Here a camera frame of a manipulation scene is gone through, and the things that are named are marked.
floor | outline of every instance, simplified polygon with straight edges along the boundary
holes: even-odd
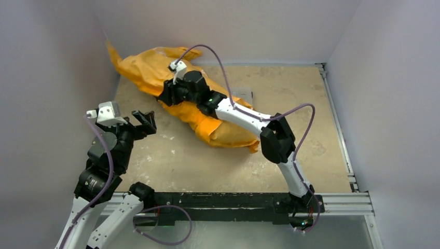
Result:
[[[203,70],[220,85],[219,67]],[[324,84],[316,67],[227,66],[233,87],[253,90],[254,108],[262,113],[283,113],[310,102],[317,113],[309,136],[298,153],[304,173],[317,192],[351,192],[345,161]],[[116,101],[123,116],[131,111],[154,110],[157,134],[136,141],[129,170],[117,191],[144,182],[156,191],[183,192],[286,192],[278,167],[247,148],[213,148],[196,138],[186,123],[168,114],[156,100],[121,78]],[[311,110],[303,108],[287,117],[297,137],[302,137]]]

white wall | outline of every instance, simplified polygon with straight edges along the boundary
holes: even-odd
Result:
[[[54,248],[117,75],[87,0],[0,1],[0,241]]]
[[[362,1],[328,62],[385,248],[440,243],[440,2]]]
[[[158,46],[212,46],[225,63],[325,62],[360,0],[93,0],[126,57]],[[202,63],[216,63],[209,53]]]

orange cloth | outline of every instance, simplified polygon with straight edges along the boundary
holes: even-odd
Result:
[[[153,96],[158,96],[163,90],[163,82],[171,79],[173,74],[168,70],[168,65],[180,57],[187,48],[157,47],[144,51],[136,56],[121,59],[116,49],[107,43],[108,54],[116,70],[137,85],[139,90]],[[198,70],[211,88],[211,90],[228,94],[227,91],[211,80],[198,66],[193,66],[189,60],[201,56],[200,50],[193,49],[182,59],[188,71]],[[233,97],[237,103],[252,108],[241,98]],[[195,131],[196,136],[211,146],[215,147],[245,147],[252,153],[257,152],[259,141],[255,135],[233,123],[205,116],[194,103],[184,101],[179,105],[167,106],[159,101],[171,115],[188,123]]]

wire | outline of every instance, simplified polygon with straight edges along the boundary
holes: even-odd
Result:
[[[302,104],[302,105],[300,105],[300,106],[298,106],[298,107],[293,108],[292,110],[289,110],[289,111],[286,112],[286,113],[283,113],[283,114],[281,114],[281,115],[279,115],[279,116],[271,117],[271,118],[261,118],[260,116],[254,115],[254,114],[249,113],[249,112],[247,112],[247,111],[245,111],[245,110],[243,110],[243,109],[238,108],[238,107],[235,105],[235,102],[234,102],[233,99],[232,99],[232,91],[231,91],[231,88],[230,88],[230,86],[229,86],[228,77],[226,76],[226,71],[225,71],[225,68],[223,67],[223,63],[222,63],[222,61],[220,60],[220,57],[218,57],[217,53],[216,53],[211,47],[209,47],[208,45],[205,45],[205,44],[197,44],[197,45],[194,45],[194,46],[188,48],[188,49],[187,49],[187,50],[186,50],[186,51],[185,51],[185,52],[184,52],[184,53],[183,53],[183,54],[182,54],[182,55],[181,55],[181,56],[175,61],[175,64],[177,64],[180,60],[182,60],[183,57],[184,57],[187,53],[189,53],[192,49],[197,48],[197,47],[204,47],[204,48],[207,48],[207,49],[209,49],[209,50],[214,54],[215,58],[216,58],[217,61],[218,61],[218,64],[220,65],[220,68],[222,69],[223,78],[225,79],[226,88],[227,88],[227,90],[228,90],[229,101],[231,102],[231,106],[233,106],[233,108],[234,108],[235,110],[238,110],[238,111],[241,112],[241,113],[244,113],[244,114],[246,114],[246,115],[248,115],[248,116],[250,116],[250,117],[256,118],[256,119],[261,120],[261,121],[274,121],[274,120],[278,120],[278,119],[280,119],[280,118],[283,118],[283,117],[285,117],[285,116],[287,116],[287,115],[289,115],[289,114],[291,114],[291,113],[294,113],[294,112],[296,112],[297,110],[303,108],[303,107],[306,106],[306,105],[312,106],[312,104]]]
[[[76,224],[78,223],[78,220],[81,218],[81,216],[92,206],[94,205],[99,198],[108,190],[108,188],[110,187],[110,184],[112,183],[112,179],[113,179],[113,158],[112,158],[112,154],[110,153],[110,150],[108,148],[107,143],[104,141],[104,139],[102,138],[101,134],[98,131],[98,127],[93,124],[89,118],[90,114],[86,114],[84,115],[84,119],[86,120],[87,124],[90,126],[90,128],[92,129],[93,133],[97,136],[97,138],[99,139],[99,141],[102,144],[102,147],[104,147],[105,152],[107,153],[107,158],[108,158],[108,179],[105,182],[104,187],[101,189],[101,191],[86,205],[84,206],[83,209],[81,209],[76,216],[72,219],[72,223],[71,225],[68,227],[66,233],[64,234],[63,239],[61,240],[60,243],[60,247],[59,249],[63,249],[64,245],[66,244],[66,241],[69,237],[69,235],[71,234],[73,227],[76,226]]]
[[[301,174],[300,174],[300,172],[299,172],[299,170],[298,170],[298,166],[296,165],[296,155],[298,154],[299,148],[301,148],[301,145],[303,144],[304,139],[306,138],[306,136],[307,136],[307,134],[309,133],[310,128],[311,128],[311,126],[312,126],[312,123],[313,123],[313,120],[314,120],[314,117],[315,117],[315,106],[314,106],[313,104],[311,104],[311,103],[305,103],[305,104],[302,104],[302,105],[300,105],[300,106],[297,106],[297,107],[293,108],[292,110],[289,110],[288,112],[285,112],[285,113],[283,113],[283,114],[281,114],[281,115],[278,115],[278,116],[276,116],[276,117],[263,118],[263,119],[262,119],[261,117],[257,116],[257,115],[254,115],[254,114],[252,114],[252,113],[248,113],[247,111],[242,110],[242,109],[240,109],[240,108],[238,108],[238,107],[235,106],[235,102],[234,102],[233,99],[232,99],[232,92],[231,92],[231,88],[229,87],[228,77],[226,76],[225,68],[223,67],[223,64],[222,64],[222,62],[221,62],[221,60],[220,60],[220,57],[218,57],[217,53],[216,53],[211,47],[209,47],[209,46],[207,46],[207,45],[205,45],[205,44],[197,44],[197,45],[194,45],[194,46],[188,48],[188,49],[187,49],[187,50],[186,50],[186,51],[185,51],[185,52],[184,52],[184,53],[183,53],[183,54],[182,54],[182,55],[176,60],[175,63],[179,62],[179,61],[180,61],[180,60],[181,60],[181,59],[182,59],[182,58],[183,58],[188,52],[190,52],[192,49],[194,49],[194,48],[196,48],[196,47],[204,47],[204,48],[207,48],[207,49],[209,49],[209,50],[214,54],[215,58],[216,58],[217,61],[218,61],[218,64],[220,65],[220,68],[222,69],[223,77],[224,77],[224,79],[225,79],[226,88],[228,89],[228,95],[229,95],[229,100],[230,100],[230,102],[231,102],[231,106],[233,106],[234,109],[238,110],[239,112],[244,113],[244,114],[246,114],[246,115],[248,115],[248,116],[250,116],[250,117],[253,117],[253,118],[259,119],[259,120],[261,120],[261,121],[274,121],[274,120],[278,120],[278,119],[280,119],[280,118],[283,118],[283,117],[285,117],[285,116],[287,116],[287,115],[289,115],[289,114],[292,114],[292,113],[296,112],[297,110],[299,110],[299,109],[301,109],[301,108],[304,108],[304,107],[306,107],[306,106],[310,106],[310,107],[312,108],[312,116],[310,117],[309,125],[307,126],[307,129],[306,129],[306,131],[304,132],[304,135],[302,136],[301,140],[300,140],[299,143],[298,143],[298,146],[296,147],[296,150],[295,150],[294,153],[293,153],[293,166],[294,166],[294,168],[295,168],[295,171],[296,171],[296,173],[298,174],[299,179],[301,180],[302,184],[304,184],[304,186],[305,186],[305,188],[307,189],[307,191],[308,191],[309,193],[312,194],[314,200],[316,201],[316,203],[317,203],[317,205],[318,205],[316,221],[313,223],[312,226],[309,227],[309,229],[307,229],[307,231],[310,231],[310,230],[311,230],[313,227],[315,227],[315,225],[318,223],[318,220],[319,220],[319,217],[320,217],[320,213],[321,213],[321,207],[320,207],[320,205],[319,205],[319,200],[318,200],[318,198],[316,197],[316,195],[314,194],[314,192],[309,188],[309,186],[307,186],[307,184],[304,182],[304,178],[301,176]]]
[[[179,207],[179,206],[175,206],[175,205],[162,205],[162,206],[151,207],[151,208],[149,208],[149,209],[144,209],[144,210],[140,211],[140,213],[145,213],[145,212],[148,212],[148,211],[151,211],[151,210],[162,209],[162,208],[174,208],[174,209],[178,209],[178,210],[182,211],[182,212],[186,215],[186,217],[187,217],[188,220],[189,220],[189,231],[188,231],[188,234],[187,234],[183,239],[181,239],[181,240],[179,240],[179,241],[177,241],[177,242],[166,242],[166,241],[158,240],[158,239],[156,239],[156,238],[154,238],[154,237],[152,237],[152,236],[150,236],[150,235],[148,235],[148,234],[142,232],[141,230],[139,230],[139,228],[138,228],[138,227],[136,226],[136,224],[134,223],[134,219],[133,219],[133,227],[134,227],[134,230],[135,230],[136,232],[138,232],[139,234],[141,234],[141,235],[143,235],[143,236],[145,236],[145,237],[147,237],[147,238],[153,240],[153,241],[156,242],[156,243],[162,244],[162,245],[179,245],[179,244],[182,244],[183,242],[185,242],[185,241],[189,238],[189,235],[191,234],[191,232],[192,232],[192,230],[193,230],[193,221],[191,220],[191,217],[189,217],[189,214],[188,214],[183,208],[181,208],[181,207]]]

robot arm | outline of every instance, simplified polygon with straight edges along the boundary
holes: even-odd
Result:
[[[89,118],[97,119],[96,125],[103,131],[100,134],[101,139],[105,141],[113,157],[113,177],[108,188],[104,189],[110,174],[109,161],[106,149],[104,149],[98,137],[95,137],[91,148],[87,152],[89,159],[86,162],[86,169],[79,176],[74,191],[73,207],[56,249],[86,248],[90,234],[93,232],[101,212],[122,181],[120,175],[125,174],[128,168],[134,141],[156,133],[153,112],[143,114],[139,111],[133,111],[132,115],[141,123],[138,126],[132,125],[128,117],[122,118],[117,103],[113,101],[102,103],[98,109],[90,110],[87,114]],[[91,203],[102,191],[104,192],[97,201]],[[131,213],[132,207],[128,207],[129,212],[125,216]],[[80,212],[84,213],[79,216],[76,224],[72,224],[72,220]],[[116,218],[107,223],[117,225],[123,221],[124,218]]]
[[[168,106],[182,101],[194,102],[203,114],[235,123],[254,133],[261,141],[263,155],[280,168],[291,196],[301,205],[308,205],[312,194],[308,192],[306,186],[314,191],[313,186],[306,180],[298,162],[293,161],[295,137],[284,117],[274,121],[263,121],[271,116],[237,103],[232,106],[227,96],[210,90],[199,71],[186,72],[182,61],[177,65],[171,62],[169,69],[173,71],[175,77],[164,82],[159,100]],[[254,117],[240,112],[237,108],[251,113]]]
[[[235,103],[235,106],[261,118],[271,117],[237,103]],[[293,166],[293,152],[295,148],[293,142],[295,138],[285,118],[276,121],[261,121],[238,111],[236,108],[233,108],[229,98],[226,98],[220,101],[215,109],[215,114],[218,119],[235,123],[259,137],[263,155],[266,159],[278,165],[287,182],[289,193],[299,198],[306,195],[307,189]],[[306,179],[298,162],[296,162],[296,165],[302,178]],[[305,181],[305,183],[307,186],[310,186],[308,181]]]
[[[151,187],[140,182],[131,185],[123,202],[93,231],[87,243],[87,249],[107,248],[125,225],[133,221],[136,214],[154,204],[154,190]]]

